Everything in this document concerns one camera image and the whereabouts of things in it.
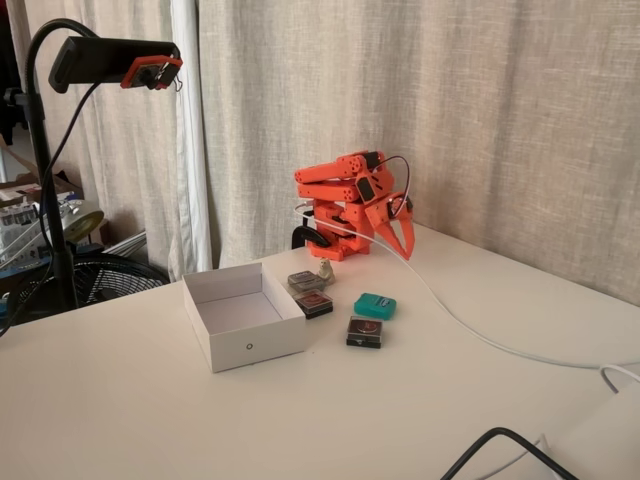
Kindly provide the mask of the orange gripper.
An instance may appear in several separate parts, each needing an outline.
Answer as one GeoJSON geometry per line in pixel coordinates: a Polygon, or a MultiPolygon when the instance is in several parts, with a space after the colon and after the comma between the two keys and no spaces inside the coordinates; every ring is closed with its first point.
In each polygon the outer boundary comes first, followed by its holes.
{"type": "Polygon", "coordinates": [[[365,214],[370,224],[377,226],[375,232],[404,260],[409,260],[415,246],[411,199],[401,193],[390,194],[366,207],[365,214]],[[390,223],[395,220],[400,222],[402,238],[397,236],[390,223]]]}

